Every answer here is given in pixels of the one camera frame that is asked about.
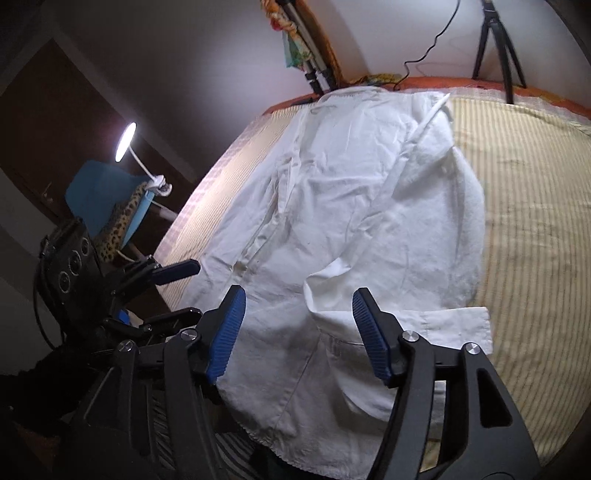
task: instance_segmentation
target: blue chair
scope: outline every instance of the blue chair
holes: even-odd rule
[[[149,180],[147,176],[131,175],[115,165],[89,160],[82,165],[66,190],[66,203],[75,216],[84,220],[88,233],[94,238],[109,222],[115,204],[129,200],[136,187]],[[138,229],[153,198],[154,192],[145,193],[121,247]]]

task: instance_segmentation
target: silver bolt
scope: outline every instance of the silver bolt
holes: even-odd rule
[[[404,338],[407,342],[416,342],[419,337],[420,335],[417,332],[413,332],[412,330],[405,330],[402,332],[402,338]]]
[[[119,344],[117,350],[120,352],[130,352],[134,347],[134,343],[131,340],[124,340]]]
[[[480,353],[480,347],[472,342],[466,344],[466,350],[471,355],[478,355]]]
[[[189,328],[187,330],[183,330],[181,332],[181,338],[183,340],[185,340],[186,342],[192,342],[193,340],[195,340],[197,338],[197,335],[198,335],[197,331],[192,328]]]

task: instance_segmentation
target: striped bedsheet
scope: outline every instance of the striped bedsheet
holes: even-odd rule
[[[491,360],[547,462],[591,401],[591,128],[524,105],[461,96],[451,103],[456,143],[486,197],[484,275],[473,304],[491,313]],[[199,259],[298,108],[305,107],[251,124],[199,200],[183,209],[159,261]],[[171,308],[186,284],[161,287]]]

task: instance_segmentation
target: tripod leg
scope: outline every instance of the tripod leg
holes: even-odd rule
[[[507,57],[507,47],[505,38],[498,22],[491,22],[492,34],[495,37],[496,49],[499,51],[499,60],[503,71],[503,82],[505,83],[505,94],[507,103],[513,103],[513,82],[511,79],[511,68],[509,67],[509,58]]]
[[[480,44],[478,45],[478,53],[476,54],[476,63],[474,64],[474,72],[472,73],[472,80],[478,78],[480,72],[480,65],[482,64],[482,57],[484,57],[484,50],[486,48],[486,41],[488,39],[488,22],[484,20],[482,30],[480,31]]]
[[[515,69],[517,70],[517,76],[519,77],[521,86],[523,88],[527,88],[527,85],[525,84],[525,75],[523,75],[523,70],[521,70],[521,64],[519,63],[519,59],[517,58],[517,52],[515,52],[515,47],[513,46],[511,37],[509,36],[507,30],[505,29],[505,26],[501,22],[499,22],[499,25],[501,26],[501,30],[507,43],[507,48],[509,48],[509,53],[511,54],[511,58],[513,59],[513,63],[515,64]]]

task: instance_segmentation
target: blue gripper pad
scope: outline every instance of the blue gripper pad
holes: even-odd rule
[[[219,307],[219,314],[223,318],[209,347],[209,364],[205,375],[212,385],[226,371],[245,312],[246,293],[242,287],[233,285]]]
[[[390,348],[359,290],[353,294],[353,318],[361,334],[375,376],[388,385],[392,378]]]

